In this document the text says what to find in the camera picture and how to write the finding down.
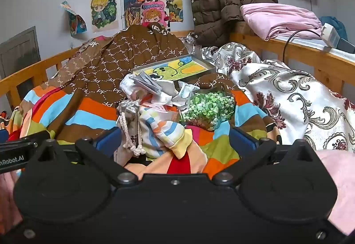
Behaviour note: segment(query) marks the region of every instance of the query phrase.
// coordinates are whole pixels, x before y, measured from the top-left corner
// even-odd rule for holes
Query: plastic wrapper
[[[222,122],[232,118],[235,110],[233,94],[218,88],[194,91],[184,110],[180,110],[180,122],[214,131]]]

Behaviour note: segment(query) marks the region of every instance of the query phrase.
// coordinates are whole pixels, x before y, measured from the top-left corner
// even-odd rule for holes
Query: white mattress
[[[282,41],[287,41],[289,37],[285,36],[277,36],[276,39],[282,40]],[[338,49],[333,49],[330,48],[324,43],[323,40],[321,39],[300,39],[300,38],[292,38],[291,41],[292,43],[300,44],[303,46],[315,48],[324,52],[328,52],[330,54],[342,57],[343,59],[355,62],[355,54],[350,54]]]

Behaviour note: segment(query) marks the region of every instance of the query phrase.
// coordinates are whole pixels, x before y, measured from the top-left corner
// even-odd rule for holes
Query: wooden bed frame
[[[185,37],[190,31],[172,32],[176,37]],[[238,42],[255,51],[260,57],[263,50],[274,52],[278,59],[282,60],[282,53],[285,46],[284,41],[272,39],[264,41],[258,36],[243,35],[232,33],[230,41]],[[48,80],[46,69],[56,66],[59,70],[62,67],[62,61],[73,56],[79,48],[74,48],[48,59],[28,66],[2,80],[0,80],[0,96],[8,93],[9,103],[16,107],[21,99],[17,91],[17,85],[28,79],[32,79],[33,86],[36,87]],[[300,61],[309,66],[313,66],[315,78],[334,92],[341,93],[344,82],[355,86],[355,63],[341,57],[322,52],[320,50],[302,46],[295,43],[289,43],[285,54],[285,63],[289,59]]]

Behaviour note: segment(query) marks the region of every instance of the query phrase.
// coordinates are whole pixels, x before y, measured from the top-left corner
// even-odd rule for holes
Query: door
[[[40,55],[35,27],[0,45],[0,76],[2,79],[38,61],[40,61]],[[21,100],[33,88],[31,79],[18,85],[17,90]]]

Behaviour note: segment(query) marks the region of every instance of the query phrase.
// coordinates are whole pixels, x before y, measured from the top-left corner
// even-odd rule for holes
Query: pink blanket
[[[355,229],[355,154],[341,150],[316,151],[338,188],[338,198],[329,216],[344,234]]]
[[[307,9],[275,3],[246,4],[240,7],[244,20],[263,40],[291,36],[297,30],[309,29],[321,34],[322,23]],[[299,32],[294,37],[319,39],[311,32]]]

